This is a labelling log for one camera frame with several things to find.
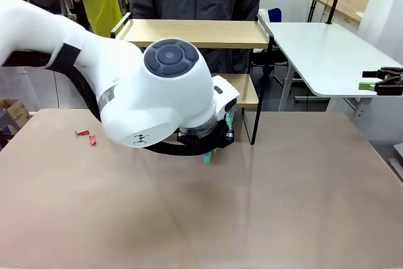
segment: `white tabletop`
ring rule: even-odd
[[[268,23],[275,41],[296,71],[317,96],[376,97],[360,91],[363,71],[402,67],[395,60],[343,27],[325,23]]]

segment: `gray button pad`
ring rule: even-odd
[[[167,39],[152,45],[144,54],[146,68],[156,76],[178,77],[187,73],[198,61],[194,46],[177,39]]]

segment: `green object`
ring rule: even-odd
[[[370,86],[374,85],[375,83],[369,83],[369,82],[360,82],[360,85],[358,86],[358,89],[360,91],[369,91]]]
[[[232,122],[234,121],[234,116],[235,116],[235,110],[231,109],[226,115],[225,115],[225,121],[227,122],[227,125],[229,127],[230,130],[232,130]],[[212,155],[215,154],[217,152],[217,148],[206,153],[204,155],[204,163],[208,164],[210,163],[210,160],[212,158]]]

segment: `chair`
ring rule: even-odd
[[[262,17],[262,19],[266,22],[281,22],[282,21],[282,12],[281,9],[275,8],[275,9],[260,9],[259,10],[259,15]],[[284,86],[283,82],[281,82],[276,75],[274,74],[274,69],[276,66],[282,66],[288,68],[288,59],[285,57],[283,52],[280,50],[280,48],[277,46],[275,43],[273,46],[273,50],[271,52],[269,62],[267,63],[267,56],[266,56],[267,50],[255,50],[252,55],[252,63],[253,67],[264,67],[267,66],[270,67],[269,73],[273,72],[273,77],[274,79],[281,85]]]

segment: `robot logo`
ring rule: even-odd
[[[135,135],[134,138],[138,139],[137,142],[133,142],[133,144],[137,144],[137,143],[147,143],[144,139],[147,138],[149,135]]]

